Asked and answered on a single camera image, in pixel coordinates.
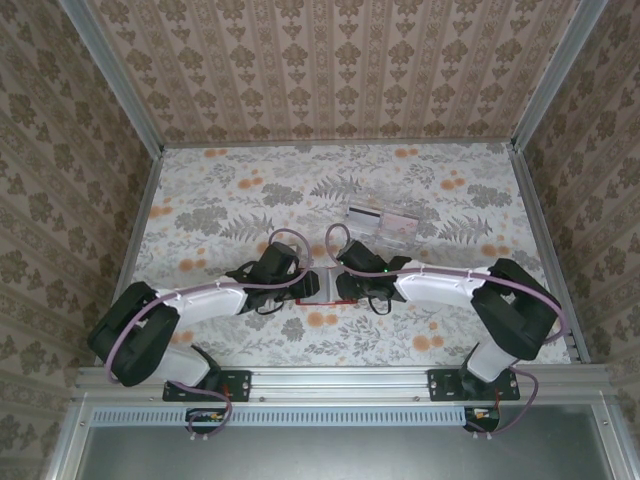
white arm segment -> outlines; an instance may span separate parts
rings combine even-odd
[[[493,382],[505,368],[509,368],[518,359],[502,350],[493,338],[487,338],[478,344],[467,362],[467,370],[486,383]]]
[[[237,283],[229,277],[220,277],[222,283]],[[173,290],[158,289],[158,295],[166,295]],[[178,296],[164,303],[174,307],[180,314],[176,330],[187,328],[194,323],[213,317],[236,315],[242,310],[247,294],[239,287],[212,288],[192,295]]]
[[[430,267],[424,263],[412,260],[403,269]],[[447,268],[447,270],[458,270],[465,275],[468,272],[489,274],[487,267],[474,269],[468,268]],[[437,302],[453,305],[454,307],[473,308],[471,298],[476,288],[484,285],[484,280],[472,278],[452,277],[437,273],[408,273],[398,275],[394,285],[402,297],[411,303]]]
[[[429,267],[415,260],[403,268]],[[463,273],[474,272],[489,275],[486,267],[466,269],[451,268]],[[473,291],[484,285],[484,280],[473,278],[452,277],[435,273],[409,273],[398,275],[395,287],[405,300],[411,303],[438,302],[455,307],[473,309],[471,299]],[[486,383],[493,382],[500,373],[516,363],[518,359],[502,350],[493,338],[482,341],[474,350],[467,362],[467,369]]]
[[[221,277],[220,283],[235,283],[228,277]],[[172,290],[158,290],[158,295],[166,295]],[[213,317],[236,315],[242,309],[247,294],[239,287],[213,288],[193,295],[167,300],[180,314],[176,329],[184,329],[194,323]],[[169,345],[153,376],[163,380],[176,380],[193,387],[209,372],[209,364],[194,349],[184,345]]]

floral tablecloth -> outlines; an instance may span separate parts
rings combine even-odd
[[[505,145],[483,143],[167,150],[134,279],[166,288],[211,281],[259,258],[280,227],[303,233],[314,264],[330,265],[324,232],[344,219],[353,193],[420,217],[413,247],[395,253],[459,267],[509,257],[544,281]],[[340,234],[335,241],[337,251]],[[272,315],[212,318],[172,342],[198,344],[221,365],[433,365],[459,364],[486,336],[472,310],[437,303],[395,303],[378,316],[365,302],[288,302]],[[564,341],[537,362],[568,363]]]

pink cable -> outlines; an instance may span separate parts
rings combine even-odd
[[[278,283],[274,285],[261,285],[258,283],[234,283],[234,282],[205,283],[203,285],[198,285],[195,287],[176,290],[175,292],[168,293],[166,295],[163,295],[161,297],[158,297],[150,301],[138,313],[136,313],[133,316],[133,318],[129,321],[129,323],[124,327],[124,329],[122,330],[122,332],[120,333],[116,341],[113,343],[113,347],[111,347],[111,351],[109,351],[109,355],[107,356],[107,361],[104,364],[107,380],[113,384],[120,383],[118,379],[115,378],[111,373],[111,367],[113,366],[113,361],[116,358],[116,354],[118,353],[118,350],[120,350],[120,347],[124,343],[124,339],[127,338],[127,335],[129,335],[131,330],[133,330],[133,327],[139,321],[141,321],[151,309],[155,308],[157,305],[161,304],[162,302],[166,302],[167,300],[172,300],[179,295],[188,296],[194,293],[204,292],[207,290],[216,290],[218,288],[232,287],[232,288],[260,288],[263,290],[277,290],[279,288],[289,287],[294,283],[297,283],[300,280],[302,280],[305,277],[305,275],[309,272],[309,270],[311,270],[311,264],[313,263],[311,245],[309,244],[309,241],[301,233],[296,232],[295,230],[291,230],[290,228],[280,228],[278,230],[275,230],[269,237],[269,243],[272,243],[274,236],[280,232],[287,232],[297,236],[300,240],[302,240],[302,243],[304,243],[304,246],[307,249],[307,264],[302,269],[302,272],[300,273],[300,275],[295,277],[293,280],[289,280],[288,282]]]
[[[214,435],[218,435],[219,433],[221,433],[226,427],[227,424],[229,423],[229,420],[231,420],[231,415],[233,414],[233,404],[231,403],[231,400],[229,400],[229,397],[227,397],[226,395],[222,395],[221,393],[218,392],[212,392],[211,390],[202,390],[201,388],[193,388],[193,387],[189,387],[187,385],[185,385],[184,383],[181,382],[174,382],[173,380],[171,380],[171,383],[173,383],[176,387],[184,390],[185,392],[189,392],[189,393],[196,393],[196,394],[200,394],[200,395],[208,395],[210,397],[215,397],[218,398],[220,400],[222,400],[226,406],[227,406],[227,413],[224,416],[224,418],[222,419],[222,422],[220,422],[220,424],[216,427],[216,429],[211,432],[210,434],[207,434],[209,436],[214,436]],[[197,417],[202,417],[204,415],[208,415],[210,412],[196,412],[193,415],[191,415],[191,417],[189,418],[189,424],[187,425],[187,430],[189,430],[189,433],[195,433],[193,431],[193,421],[194,419],[196,419]]]
[[[349,272],[352,275],[358,276],[358,277],[367,277],[367,278],[378,278],[378,277],[389,277],[389,276],[394,276],[394,275],[403,275],[403,274],[407,274],[407,273],[437,273],[440,275],[450,275],[452,277],[462,277],[462,278],[475,278],[478,280],[484,280],[487,282],[492,282],[492,283],[496,283],[498,285],[502,285],[505,287],[509,287],[511,289],[514,290],[519,290],[521,292],[527,293],[529,295],[531,295],[534,298],[537,298],[538,300],[540,300],[541,302],[543,302],[545,305],[547,305],[549,308],[551,308],[551,310],[553,310],[555,312],[555,314],[558,316],[558,320],[560,320],[560,330],[551,335],[550,337],[547,337],[546,340],[544,341],[545,344],[547,343],[551,343],[554,342],[555,340],[557,340],[558,338],[566,335],[566,333],[568,332],[568,322],[567,322],[567,318],[564,314],[564,312],[562,311],[562,309],[556,305],[556,303],[554,301],[552,301],[550,298],[548,298],[546,295],[541,294],[540,292],[537,292],[536,290],[532,289],[531,287],[528,287],[526,285],[522,285],[520,283],[517,282],[512,282],[511,280],[505,280],[503,278],[496,278],[496,277],[492,277],[491,275],[486,275],[484,273],[475,273],[475,272],[465,272],[465,271],[459,271],[459,270],[453,270],[450,268],[445,268],[445,267],[423,267],[423,268],[407,268],[404,270],[395,270],[393,272],[380,272],[380,273],[368,273],[368,272],[359,272],[357,270],[353,270],[352,268],[349,268],[345,265],[342,265],[340,263],[340,261],[336,258],[336,256],[333,254],[333,252],[331,252],[331,248],[329,245],[330,239],[329,239],[329,235],[331,234],[331,232],[335,229],[335,228],[342,228],[346,234],[347,234],[347,242],[349,241],[349,239],[351,238],[350,234],[349,234],[349,228],[344,225],[343,223],[334,223],[333,225],[331,225],[328,229],[327,229],[327,233],[325,234],[324,237],[324,242],[325,242],[325,247],[327,250],[327,255],[329,255],[329,258],[331,258],[331,260],[333,260],[336,265],[339,265],[342,269],[344,269],[345,271]]]

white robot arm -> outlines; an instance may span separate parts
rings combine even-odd
[[[218,287],[198,287],[194,291],[165,300],[152,309],[145,322],[127,336],[119,347],[112,372],[125,386],[136,385],[149,376],[167,381],[179,381],[187,386],[212,388],[207,385],[217,364],[196,347],[169,345],[173,331],[215,316],[237,315],[258,310],[268,299],[284,302],[306,298],[318,292],[317,275],[308,272],[297,284],[282,290],[243,288],[242,283],[276,284],[298,274],[295,253],[277,242],[270,245],[258,262],[250,262],[234,272],[228,272],[217,282]],[[515,262],[499,259],[492,267],[452,269],[451,273],[432,273],[430,265],[407,257],[394,257],[388,264],[371,253],[360,242],[350,242],[337,258],[348,269],[361,273],[400,270],[398,275],[367,278],[345,272],[336,285],[345,300],[367,298],[415,304],[439,302],[475,310],[490,333],[490,338],[476,345],[460,370],[462,383],[472,391],[490,384],[500,373],[518,360],[532,360],[544,343],[556,314],[543,302],[521,292],[509,291],[473,274],[511,279],[528,288],[553,297]],[[290,273],[295,263],[296,270]],[[169,290],[154,290],[143,282],[131,285],[114,303],[107,315],[89,337],[89,346],[104,361],[115,339],[133,315],[148,302],[163,297]]]

clear plastic box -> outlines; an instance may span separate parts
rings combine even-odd
[[[372,195],[351,195],[344,223],[352,237],[368,246],[409,251],[416,240],[420,218],[401,204]]]

